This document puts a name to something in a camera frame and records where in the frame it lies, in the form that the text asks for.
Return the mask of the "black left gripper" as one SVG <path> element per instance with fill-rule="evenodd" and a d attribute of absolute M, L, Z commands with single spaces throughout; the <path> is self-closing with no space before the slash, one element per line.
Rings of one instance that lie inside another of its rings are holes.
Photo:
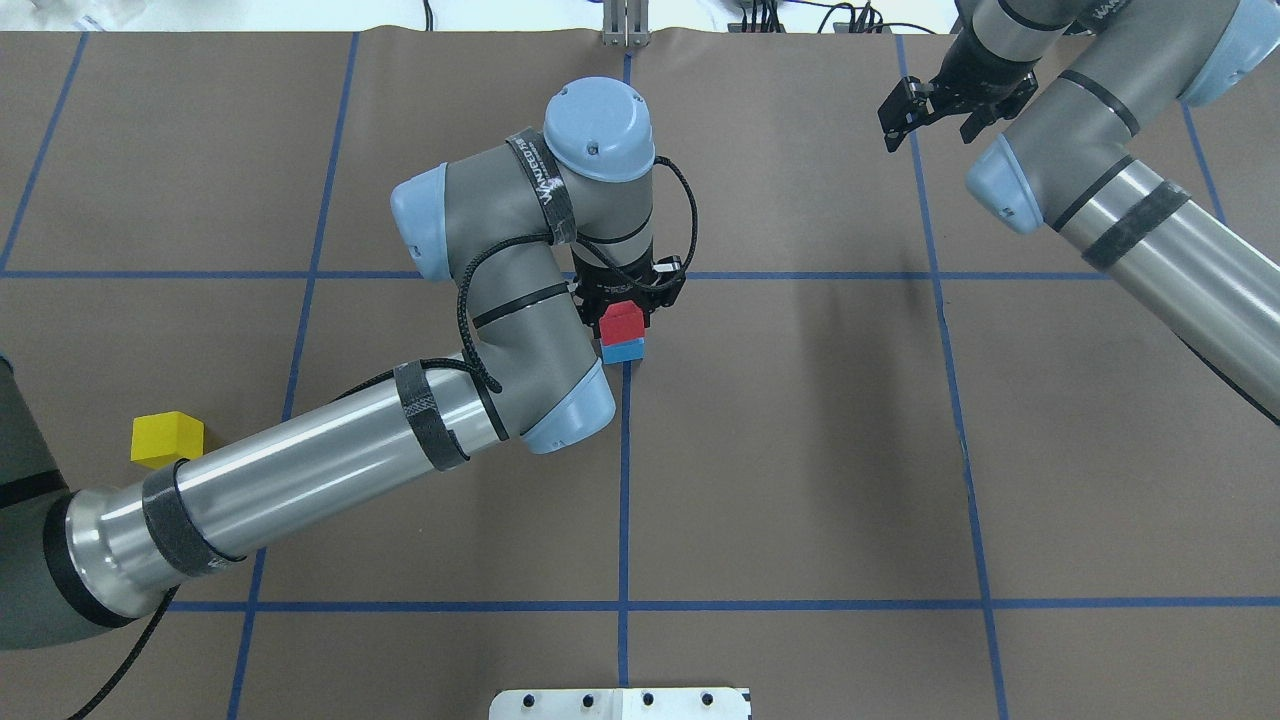
<path fill-rule="evenodd" d="M 634 302 L 650 325 L 659 307 L 675 306 L 686 282 L 686 264 L 680 256 L 654 260 L 650 255 L 617 269 L 596 266 L 573 258 L 573 296 L 584 325 L 600 329 L 605 311 L 614 305 Z"/>

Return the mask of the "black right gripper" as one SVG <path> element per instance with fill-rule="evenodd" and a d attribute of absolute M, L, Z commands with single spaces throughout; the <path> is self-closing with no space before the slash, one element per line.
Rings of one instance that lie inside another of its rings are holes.
<path fill-rule="evenodd" d="M 1037 47 L 1005 56 L 977 40 L 955 41 L 932 79 L 904 76 L 879 105 L 886 150 L 897 152 L 911 132 L 946 117 L 965 117 L 964 143 L 998 120 L 1018 118 L 1039 87 L 1038 61 Z"/>

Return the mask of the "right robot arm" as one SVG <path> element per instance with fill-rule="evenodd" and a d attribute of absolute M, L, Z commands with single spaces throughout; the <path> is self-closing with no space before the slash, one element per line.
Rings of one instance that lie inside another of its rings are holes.
<path fill-rule="evenodd" d="M 1277 420 L 1277 265 L 1129 142 L 1169 106 L 1221 97 L 1277 46 L 1275 1 L 960 1 L 938 73 L 877 111 L 890 151 L 946 117 L 972 142 L 969 193 L 1020 234 L 1047 225 Z"/>

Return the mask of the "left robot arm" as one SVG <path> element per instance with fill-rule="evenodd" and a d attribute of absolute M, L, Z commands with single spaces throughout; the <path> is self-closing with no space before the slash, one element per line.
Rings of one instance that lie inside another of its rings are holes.
<path fill-rule="evenodd" d="M 687 263 L 653 258 L 649 104 L 607 77 L 567 83 L 540 129 L 398 184 L 419 274 L 458 292 L 463 343 L 124 489 L 73 491 L 3 361 L 3 648 L 146 618 L 184 583 L 508 438 L 550 454 L 614 415 L 598 328 L 626 295 L 669 305 Z"/>

